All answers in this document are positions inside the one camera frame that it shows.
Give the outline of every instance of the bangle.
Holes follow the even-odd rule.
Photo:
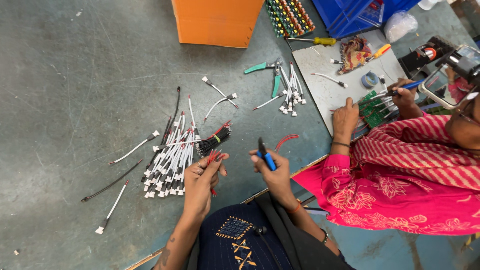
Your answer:
[[[346,146],[346,147],[348,147],[348,148],[352,148],[352,147],[351,147],[350,145],[348,145],[348,144],[343,144],[343,143],[339,143],[339,142],[332,142],[332,144],[333,144],[333,145],[334,145],[334,144],[335,144],[335,145],[343,145],[343,146]]]
[[[325,239],[322,241],[322,243],[325,245],[327,243],[327,240],[328,240],[328,233],[322,228],[320,228],[320,230],[322,230],[325,234]]]
[[[300,206],[301,206],[301,204],[299,203],[299,204],[297,205],[297,208],[295,208],[295,210],[290,211],[290,210],[288,210],[288,209],[285,209],[285,211],[287,211],[288,214],[293,214],[293,213],[297,212],[297,211],[300,209]]]

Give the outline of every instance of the hand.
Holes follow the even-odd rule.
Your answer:
[[[268,189],[277,201],[287,210],[293,211],[298,206],[298,201],[293,195],[290,187],[290,168],[288,167],[288,159],[276,154],[271,149],[267,149],[276,170],[271,171],[265,161],[257,156],[257,150],[249,152],[250,159],[253,161],[253,170],[261,172]]]
[[[408,90],[401,88],[404,85],[414,83],[415,81],[409,79],[398,78],[398,81],[389,87],[388,91],[398,91],[398,95],[392,97],[392,102],[399,108],[407,108],[415,104],[415,93],[417,93],[417,88]]]
[[[226,160],[229,157],[230,155],[226,154],[221,160],[214,160],[208,166],[208,157],[205,157],[185,169],[184,215],[203,221],[210,211],[210,189],[214,188],[218,183],[218,172],[223,176],[227,175],[227,170],[222,160]]]
[[[447,74],[447,77],[448,77],[448,83],[451,84],[451,85],[455,84],[456,72],[453,71],[453,69],[451,67],[447,67],[445,69],[445,73]]]
[[[347,98],[345,106],[336,109],[333,113],[334,136],[347,138],[348,141],[359,120],[359,106],[357,103],[352,103],[352,98]]]

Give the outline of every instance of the green-handled pliers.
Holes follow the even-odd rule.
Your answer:
[[[271,64],[267,64],[267,62],[263,62],[261,64],[255,65],[249,69],[246,69],[243,73],[248,74],[250,72],[254,72],[256,70],[262,70],[266,68],[274,68],[275,69],[275,84],[273,86],[273,93],[272,97],[274,98],[276,96],[276,91],[278,90],[278,86],[280,85],[280,65],[283,64],[282,61],[280,61],[280,57],[276,59],[275,62]]]

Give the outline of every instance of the green circuit board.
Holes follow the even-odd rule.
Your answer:
[[[368,93],[363,100],[368,100],[370,98],[375,97],[376,95],[377,93],[375,91],[372,91]],[[378,105],[380,103],[382,103],[382,100],[377,99],[359,107],[360,115],[366,116],[364,120],[368,123],[368,126],[370,128],[374,128],[378,126],[380,123],[384,121],[384,117],[390,113],[389,110],[384,110],[380,112],[381,109],[385,108],[385,104],[375,107],[375,105]]]
[[[282,37],[298,37],[315,29],[312,20],[298,0],[267,0],[265,5],[272,23],[282,24],[286,32]]]

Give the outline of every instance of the blue plastic bin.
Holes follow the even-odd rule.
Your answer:
[[[420,0],[383,0],[377,10],[374,0],[312,0],[331,37],[348,37],[373,26],[380,27],[393,13],[409,10]]]

